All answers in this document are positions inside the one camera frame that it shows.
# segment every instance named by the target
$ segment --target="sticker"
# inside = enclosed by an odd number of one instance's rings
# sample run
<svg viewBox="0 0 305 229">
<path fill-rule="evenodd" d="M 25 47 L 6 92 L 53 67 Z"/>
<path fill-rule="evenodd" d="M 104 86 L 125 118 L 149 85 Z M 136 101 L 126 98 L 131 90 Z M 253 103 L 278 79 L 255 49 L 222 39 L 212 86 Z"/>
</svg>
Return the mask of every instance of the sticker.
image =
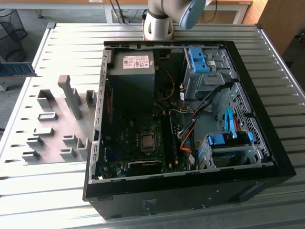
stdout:
<svg viewBox="0 0 305 229">
<path fill-rule="evenodd" d="M 215 61 L 207 61 L 207 63 L 208 63 L 208 65 L 214 65 L 214 66 L 216 66 L 216 64 L 215 64 Z"/>
<path fill-rule="evenodd" d="M 157 210 L 157 199 L 147 199 L 143 201 L 142 210 L 154 212 Z"/>
<path fill-rule="evenodd" d="M 180 92 L 180 99 L 181 99 L 182 101 L 184 101 L 184 93 L 183 93 L 183 92 Z"/>
<path fill-rule="evenodd" d="M 189 160 L 192 163 L 192 165 L 195 165 L 195 158 L 191 154 L 190 154 Z"/>
<path fill-rule="evenodd" d="M 149 68 L 148 56 L 124 56 L 123 69 Z"/>
</svg>

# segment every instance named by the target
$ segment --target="green circuit board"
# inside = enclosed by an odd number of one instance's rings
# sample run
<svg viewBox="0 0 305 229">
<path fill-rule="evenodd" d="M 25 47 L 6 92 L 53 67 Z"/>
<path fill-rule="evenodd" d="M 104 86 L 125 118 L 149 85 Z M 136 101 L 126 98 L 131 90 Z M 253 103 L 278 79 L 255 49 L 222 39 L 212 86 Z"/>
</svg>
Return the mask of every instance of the green circuit board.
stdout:
<svg viewBox="0 0 305 229">
<path fill-rule="evenodd" d="M 105 152 L 104 168 L 106 177 L 128 176 L 128 163 L 139 161 L 158 161 L 162 164 L 160 173 L 186 170 L 186 157 L 179 156 L 175 165 L 168 165 L 164 151 L 163 114 L 138 114 L 136 116 L 117 116 L 112 122 L 110 141 Z M 181 117 L 178 113 L 171 114 L 173 130 L 181 128 Z"/>
</svg>

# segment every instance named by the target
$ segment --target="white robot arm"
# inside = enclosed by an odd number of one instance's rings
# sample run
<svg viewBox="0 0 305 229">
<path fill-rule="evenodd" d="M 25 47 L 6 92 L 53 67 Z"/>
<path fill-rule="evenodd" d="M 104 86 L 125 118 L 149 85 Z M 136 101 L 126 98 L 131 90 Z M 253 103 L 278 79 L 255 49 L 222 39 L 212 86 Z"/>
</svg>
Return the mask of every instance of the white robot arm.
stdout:
<svg viewBox="0 0 305 229">
<path fill-rule="evenodd" d="M 148 12 L 144 23 L 147 40 L 170 40 L 173 21 L 184 29 L 191 29 L 201 16 L 206 0 L 148 0 Z"/>
</svg>

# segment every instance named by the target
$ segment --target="table surface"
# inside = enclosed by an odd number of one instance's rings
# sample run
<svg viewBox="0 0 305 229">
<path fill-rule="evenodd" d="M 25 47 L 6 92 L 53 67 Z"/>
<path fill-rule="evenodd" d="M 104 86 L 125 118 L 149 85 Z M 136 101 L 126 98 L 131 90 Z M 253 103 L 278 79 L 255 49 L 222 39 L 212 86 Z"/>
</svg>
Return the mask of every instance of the table surface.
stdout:
<svg viewBox="0 0 305 229">
<path fill-rule="evenodd" d="M 19 143 L 25 107 L 37 87 L 56 84 L 70 74 L 78 90 L 98 87 L 104 41 L 142 40 L 142 26 L 57 24 L 47 29 L 33 66 L 37 78 L 22 88 L 0 142 L 0 224 L 10 228 L 305 228 L 305 105 L 304 93 L 273 49 L 263 30 L 252 25 L 175 27 L 177 40 L 231 40 L 248 69 L 297 175 L 241 204 L 171 212 L 149 217 L 105 221 L 82 192 L 85 162 L 23 165 Z"/>
</svg>

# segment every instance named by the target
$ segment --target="wire bundle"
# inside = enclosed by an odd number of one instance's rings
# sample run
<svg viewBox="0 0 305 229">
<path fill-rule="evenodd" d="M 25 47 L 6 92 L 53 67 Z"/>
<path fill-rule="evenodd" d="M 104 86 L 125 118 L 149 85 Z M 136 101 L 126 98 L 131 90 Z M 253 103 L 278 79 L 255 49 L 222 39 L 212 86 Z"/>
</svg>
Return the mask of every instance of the wire bundle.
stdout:
<svg viewBox="0 0 305 229">
<path fill-rule="evenodd" d="M 191 152 L 191 149 L 185 148 L 183 145 L 185 144 L 187 138 L 190 136 L 191 132 L 194 130 L 195 123 L 199 117 L 199 114 L 212 103 L 213 98 L 219 91 L 221 91 L 225 88 L 232 87 L 232 86 L 233 86 L 233 82 L 228 82 L 228 83 L 225 83 L 224 85 L 220 85 L 220 86 L 216 87 L 199 103 L 199 105 L 197 106 L 197 108 L 195 109 L 195 111 L 193 113 L 192 121 L 181 132 L 178 133 L 178 136 L 181 137 L 188 130 L 190 130 L 188 132 L 188 134 L 186 135 L 186 137 L 184 138 L 184 140 L 182 141 L 182 143 L 180 145 L 180 150 L 185 150 L 185 151 Z"/>
</svg>

